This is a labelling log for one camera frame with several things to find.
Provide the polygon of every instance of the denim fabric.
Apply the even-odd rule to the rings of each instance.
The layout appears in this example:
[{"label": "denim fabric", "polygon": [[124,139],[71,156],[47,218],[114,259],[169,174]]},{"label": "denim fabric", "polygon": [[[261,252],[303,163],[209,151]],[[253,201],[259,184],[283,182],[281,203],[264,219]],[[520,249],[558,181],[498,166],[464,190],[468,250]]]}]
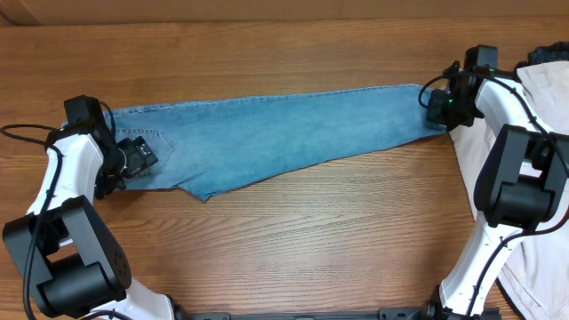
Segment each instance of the denim fabric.
[{"label": "denim fabric", "polygon": [[406,84],[118,109],[117,140],[140,135],[158,157],[126,185],[183,188],[206,200],[279,173],[442,133],[427,127],[420,89]]}]

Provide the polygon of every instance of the wood grain surface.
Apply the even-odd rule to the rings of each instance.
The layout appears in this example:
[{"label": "wood grain surface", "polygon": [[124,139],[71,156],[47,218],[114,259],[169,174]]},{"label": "wood grain surface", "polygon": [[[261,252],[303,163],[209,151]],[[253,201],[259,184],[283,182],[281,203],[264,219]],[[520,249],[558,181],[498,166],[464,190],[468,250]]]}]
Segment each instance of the wood grain surface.
[{"label": "wood grain surface", "polygon": [[[569,36],[566,18],[361,20],[0,28],[0,125],[59,126],[62,101],[179,100],[422,84],[476,44],[512,68]],[[21,133],[43,138],[44,132]],[[42,148],[0,137],[0,223],[44,176]],[[420,305],[473,220],[447,136],[282,174],[201,203],[117,192],[95,207],[132,272],[188,311],[234,314]],[[0,244],[0,318],[23,319]],[[494,288],[488,306],[516,318]]]}]

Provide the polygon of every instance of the white fabric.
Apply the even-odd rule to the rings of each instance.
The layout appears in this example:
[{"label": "white fabric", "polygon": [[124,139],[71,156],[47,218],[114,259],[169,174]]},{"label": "white fabric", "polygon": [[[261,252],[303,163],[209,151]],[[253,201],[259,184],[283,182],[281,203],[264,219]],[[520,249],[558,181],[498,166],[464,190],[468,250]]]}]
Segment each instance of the white fabric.
[{"label": "white fabric", "polygon": [[[569,135],[569,62],[544,63],[517,73],[536,114],[555,132]],[[476,119],[470,128],[459,126],[450,135],[476,218],[474,186],[495,137],[483,119]],[[556,224],[568,205],[569,184],[565,184],[555,218],[539,229]],[[526,319],[569,319],[569,223],[552,234],[525,239],[498,278]]]}]

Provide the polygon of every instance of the blue denim jeans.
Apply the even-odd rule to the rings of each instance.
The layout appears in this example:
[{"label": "blue denim jeans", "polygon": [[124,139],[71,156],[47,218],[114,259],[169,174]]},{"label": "blue denim jeans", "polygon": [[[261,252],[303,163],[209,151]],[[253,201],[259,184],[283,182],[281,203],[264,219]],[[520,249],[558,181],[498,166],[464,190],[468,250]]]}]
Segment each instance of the blue denim jeans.
[{"label": "blue denim jeans", "polygon": [[207,200],[279,173],[442,133],[427,126],[420,89],[405,84],[118,109],[117,140],[140,135],[158,157],[126,186],[183,188]]}]

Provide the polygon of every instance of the denim pocket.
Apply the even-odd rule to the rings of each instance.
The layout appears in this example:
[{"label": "denim pocket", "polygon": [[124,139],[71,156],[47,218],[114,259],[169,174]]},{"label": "denim pocket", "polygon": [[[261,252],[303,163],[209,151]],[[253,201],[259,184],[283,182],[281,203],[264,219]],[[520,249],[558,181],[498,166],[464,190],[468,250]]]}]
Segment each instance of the denim pocket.
[{"label": "denim pocket", "polygon": [[120,141],[124,138],[131,138],[132,140],[141,136],[150,146],[152,151],[154,151],[158,162],[150,166],[145,171],[138,174],[136,177],[146,177],[153,174],[158,174],[163,171],[170,159],[172,154],[176,151],[176,147],[166,134],[161,130],[155,129],[130,129],[130,128],[117,128],[116,129],[116,140]]}]

